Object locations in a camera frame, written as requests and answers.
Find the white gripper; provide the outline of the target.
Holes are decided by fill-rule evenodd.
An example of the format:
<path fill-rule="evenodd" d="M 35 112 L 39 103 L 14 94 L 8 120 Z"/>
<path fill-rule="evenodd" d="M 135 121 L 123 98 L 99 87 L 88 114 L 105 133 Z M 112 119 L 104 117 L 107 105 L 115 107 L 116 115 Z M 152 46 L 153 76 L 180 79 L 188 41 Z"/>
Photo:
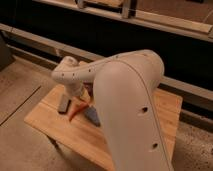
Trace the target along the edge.
<path fill-rule="evenodd" d="M 77 67 L 79 65 L 78 61 L 71 57 L 65 56 L 60 63 L 62 71 L 68 71 L 73 67 Z M 69 98 L 78 97 L 80 98 L 84 94 L 84 87 L 86 89 L 84 95 L 84 101 L 86 103 L 90 103 L 93 100 L 93 84 L 92 83 L 85 83 L 84 86 L 81 82 L 75 82 L 72 84 L 65 85 L 65 91 Z"/>

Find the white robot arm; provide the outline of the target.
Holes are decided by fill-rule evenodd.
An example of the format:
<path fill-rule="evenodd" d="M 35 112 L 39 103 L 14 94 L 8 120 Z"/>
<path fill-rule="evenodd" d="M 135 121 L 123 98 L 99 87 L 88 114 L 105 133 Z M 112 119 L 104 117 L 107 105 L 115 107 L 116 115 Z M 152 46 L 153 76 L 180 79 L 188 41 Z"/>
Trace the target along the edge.
<path fill-rule="evenodd" d="M 93 85 L 95 108 L 116 171 L 174 171 L 154 105 L 164 75 L 161 57 L 152 50 L 113 55 L 81 65 L 62 59 L 52 78 L 70 96 Z"/>

